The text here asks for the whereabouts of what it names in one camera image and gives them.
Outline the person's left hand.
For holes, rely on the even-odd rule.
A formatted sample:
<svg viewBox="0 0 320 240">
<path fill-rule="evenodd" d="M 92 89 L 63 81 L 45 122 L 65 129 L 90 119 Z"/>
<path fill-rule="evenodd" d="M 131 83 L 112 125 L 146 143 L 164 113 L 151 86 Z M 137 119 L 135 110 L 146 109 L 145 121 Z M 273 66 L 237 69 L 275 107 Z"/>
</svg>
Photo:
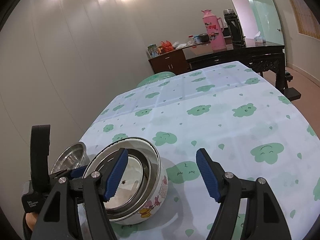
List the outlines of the person's left hand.
<svg viewBox="0 0 320 240">
<path fill-rule="evenodd" d="M 35 224 L 37 222 L 39 214 L 35 213 L 35 212 L 31 212 L 31 213 L 26 213 L 25 214 L 25 222 L 28 226 L 28 228 L 33 231 Z"/>
</svg>

